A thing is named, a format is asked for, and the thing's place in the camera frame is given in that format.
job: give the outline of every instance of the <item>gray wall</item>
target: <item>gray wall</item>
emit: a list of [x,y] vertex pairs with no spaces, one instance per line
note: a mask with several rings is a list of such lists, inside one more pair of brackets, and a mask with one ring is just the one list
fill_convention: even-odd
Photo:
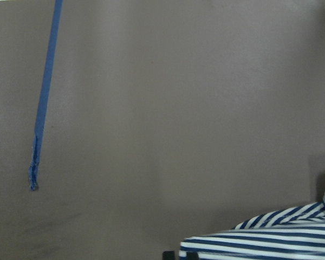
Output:
[[325,1],[0,3],[0,259],[160,259],[184,237],[320,199]]

